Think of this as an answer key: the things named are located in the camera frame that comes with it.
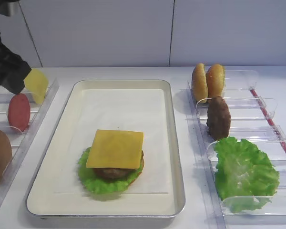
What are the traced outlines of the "black gloved hand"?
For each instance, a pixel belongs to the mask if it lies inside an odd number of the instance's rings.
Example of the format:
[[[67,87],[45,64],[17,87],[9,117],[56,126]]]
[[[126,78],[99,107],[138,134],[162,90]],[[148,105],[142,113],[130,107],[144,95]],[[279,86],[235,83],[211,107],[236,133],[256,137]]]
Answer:
[[[0,86],[13,94],[19,94],[24,89],[24,79],[30,72],[28,63],[9,50],[0,37]]]

